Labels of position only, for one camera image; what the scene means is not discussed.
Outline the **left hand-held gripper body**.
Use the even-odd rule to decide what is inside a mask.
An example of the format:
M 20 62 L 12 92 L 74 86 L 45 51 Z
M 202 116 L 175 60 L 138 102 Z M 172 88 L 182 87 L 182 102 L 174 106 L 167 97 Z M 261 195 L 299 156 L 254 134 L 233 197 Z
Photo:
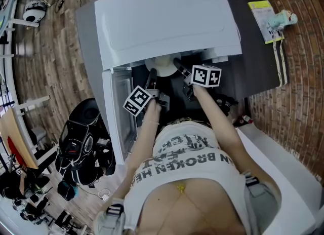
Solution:
M 164 112 L 170 110 L 170 97 L 158 89 L 143 89 L 141 86 L 134 88 L 124 102 L 123 108 L 132 116 L 137 117 L 148 102 L 155 99 Z

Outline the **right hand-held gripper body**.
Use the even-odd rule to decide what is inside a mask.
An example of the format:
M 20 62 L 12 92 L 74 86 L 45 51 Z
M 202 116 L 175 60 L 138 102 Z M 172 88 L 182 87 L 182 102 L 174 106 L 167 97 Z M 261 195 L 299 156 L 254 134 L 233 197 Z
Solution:
M 214 88 L 220 85 L 222 69 L 211 65 L 193 65 L 192 70 L 184 72 L 184 94 L 191 101 L 194 99 L 193 85 Z

